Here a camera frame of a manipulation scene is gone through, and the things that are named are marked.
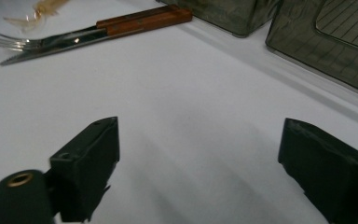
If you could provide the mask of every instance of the wooden knife handle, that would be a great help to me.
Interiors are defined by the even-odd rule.
[[[125,15],[125,16],[114,17],[111,19],[103,20],[103,21],[97,21],[96,26],[98,29],[101,29],[101,28],[105,28],[108,25],[114,25],[114,24],[125,22],[125,21],[137,20],[137,19],[141,19],[143,17],[148,17],[148,16],[159,14],[159,13],[163,13],[163,12],[174,11],[176,9],[179,9],[179,6],[169,5],[169,6],[165,6],[165,7],[152,8],[152,9],[132,13],[132,14]]]
[[[106,27],[106,32],[112,37],[134,35],[146,31],[156,30],[166,26],[191,21],[193,15],[189,9],[176,9],[170,12],[144,17],[138,20],[126,21]]]

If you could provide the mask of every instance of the white tablecloth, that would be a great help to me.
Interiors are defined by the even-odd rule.
[[[0,32],[21,35],[2,20],[11,2]],[[74,0],[33,37],[160,6]],[[118,116],[121,161],[91,223],[326,223],[277,162],[282,126],[301,119],[358,149],[358,94],[273,54],[268,30],[241,39],[195,19],[0,66],[0,180],[46,171]]]

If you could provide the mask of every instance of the translucent container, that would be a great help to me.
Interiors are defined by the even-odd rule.
[[[236,37],[246,37],[272,19],[279,0],[157,0],[190,8],[193,15]]]
[[[358,90],[358,0],[282,0],[266,43]]]

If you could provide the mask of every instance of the metal utensil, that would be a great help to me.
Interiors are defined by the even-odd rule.
[[[132,13],[125,16],[115,17],[103,21],[97,21],[95,25],[71,31],[65,34],[60,35],[52,35],[41,39],[27,39],[27,38],[18,38],[9,35],[0,34],[0,48],[15,50],[15,51],[27,51],[27,50],[34,50],[34,49],[42,49],[46,47],[50,47],[59,43],[60,41],[68,38],[73,38],[79,35],[88,34],[92,31],[98,31],[99,29],[103,29],[108,25],[115,25],[125,21],[137,20],[143,17],[156,15],[163,12],[173,11],[178,9],[179,7],[176,5],[169,5],[165,7],[157,7],[152,8],[149,10],[141,11]]]
[[[176,9],[169,12],[159,13],[138,20],[131,20],[115,25],[108,25],[106,28],[99,29],[87,35],[64,39],[51,47],[26,51],[11,57],[0,65],[19,63],[34,58],[74,49],[107,39],[119,38],[126,35],[139,34],[166,26],[171,26],[192,20],[192,13],[189,9]]]

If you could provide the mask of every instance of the fork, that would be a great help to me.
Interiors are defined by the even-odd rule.
[[[35,49],[43,49],[43,48],[54,46],[55,44],[60,43],[62,40],[67,38],[73,38],[76,36],[90,34],[102,28],[106,28],[107,26],[114,26],[115,24],[119,24],[124,21],[139,20],[144,17],[156,15],[163,12],[173,11],[178,8],[179,7],[176,5],[152,8],[146,11],[136,12],[125,16],[119,16],[103,21],[97,21],[95,25],[88,28],[84,28],[60,35],[51,35],[41,39],[18,38],[14,36],[0,34],[0,48],[14,50],[14,51],[32,51]]]

